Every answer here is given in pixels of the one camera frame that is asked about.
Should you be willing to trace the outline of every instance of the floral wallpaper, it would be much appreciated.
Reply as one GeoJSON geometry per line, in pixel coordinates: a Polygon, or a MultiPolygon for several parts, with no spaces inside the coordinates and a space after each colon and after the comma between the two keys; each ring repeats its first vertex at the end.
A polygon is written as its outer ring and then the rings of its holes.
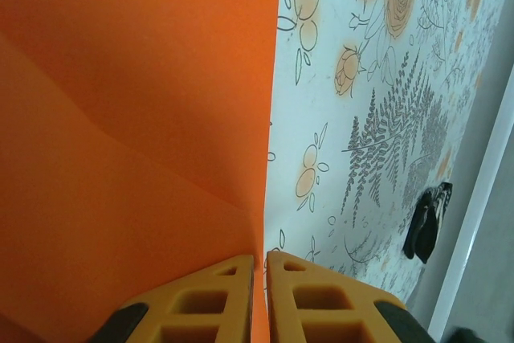
{"type": "Polygon", "coordinates": [[[414,205],[451,181],[503,3],[280,0],[267,251],[408,298],[414,205]]]}

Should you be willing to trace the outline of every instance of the gray wall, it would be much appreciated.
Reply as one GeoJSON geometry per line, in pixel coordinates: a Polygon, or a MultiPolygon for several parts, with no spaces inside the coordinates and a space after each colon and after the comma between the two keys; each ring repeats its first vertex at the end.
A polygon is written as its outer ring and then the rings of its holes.
{"type": "Polygon", "coordinates": [[[411,312],[427,328],[466,214],[496,114],[514,64],[514,0],[505,0],[491,51],[482,73],[482,86],[467,123],[451,176],[454,193],[448,206],[440,241],[423,274],[411,312]]]}
{"type": "Polygon", "coordinates": [[[496,175],[446,333],[474,329],[491,343],[514,341],[514,135],[496,175]]]}

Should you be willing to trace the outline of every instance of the rectangular hole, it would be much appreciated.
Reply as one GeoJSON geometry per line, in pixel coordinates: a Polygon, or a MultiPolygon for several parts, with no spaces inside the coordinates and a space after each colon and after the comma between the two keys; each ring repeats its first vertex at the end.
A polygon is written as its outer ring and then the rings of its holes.
{"type": "Polygon", "coordinates": [[[305,271],[304,267],[302,267],[298,263],[293,263],[292,261],[286,261],[284,263],[284,269],[286,271],[305,271]]]}
{"type": "Polygon", "coordinates": [[[233,276],[238,271],[237,267],[230,267],[221,270],[220,272],[216,272],[216,275],[218,276],[233,276]]]}
{"type": "Polygon", "coordinates": [[[152,343],[215,343],[218,326],[162,327],[152,343]]]}
{"type": "Polygon", "coordinates": [[[224,291],[189,291],[174,301],[171,313],[223,313],[228,293],[224,291]]]}
{"type": "Polygon", "coordinates": [[[351,325],[304,323],[307,343],[374,343],[362,323],[351,325]]]}
{"type": "Polygon", "coordinates": [[[298,309],[352,309],[345,294],[332,286],[303,285],[293,289],[298,309]]]}

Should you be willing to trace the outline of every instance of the orange paper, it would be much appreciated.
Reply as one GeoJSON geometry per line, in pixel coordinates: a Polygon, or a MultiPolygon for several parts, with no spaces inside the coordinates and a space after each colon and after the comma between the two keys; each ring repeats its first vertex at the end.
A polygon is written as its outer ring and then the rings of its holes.
{"type": "Polygon", "coordinates": [[[0,0],[0,314],[79,341],[129,297],[250,253],[266,339],[277,8],[0,0]]]}

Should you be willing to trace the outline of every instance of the white frame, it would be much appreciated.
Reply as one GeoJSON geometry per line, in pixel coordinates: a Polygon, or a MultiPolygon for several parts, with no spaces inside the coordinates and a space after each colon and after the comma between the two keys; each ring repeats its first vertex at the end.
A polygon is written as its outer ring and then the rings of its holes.
{"type": "Polygon", "coordinates": [[[495,125],[483,156],[479,175],[467,206],[463,225],[451,256],[450,265],[445,275],[441,292],[430,320],[428,333],[440,341],[446,328],[451,308],[457,296],[460,282],[466,269],[476,233],[482,221],[489,194],[496,179],[512,126],[514,125],[514,68],[508,79],[504,97],[501,101],[495,125]]]}

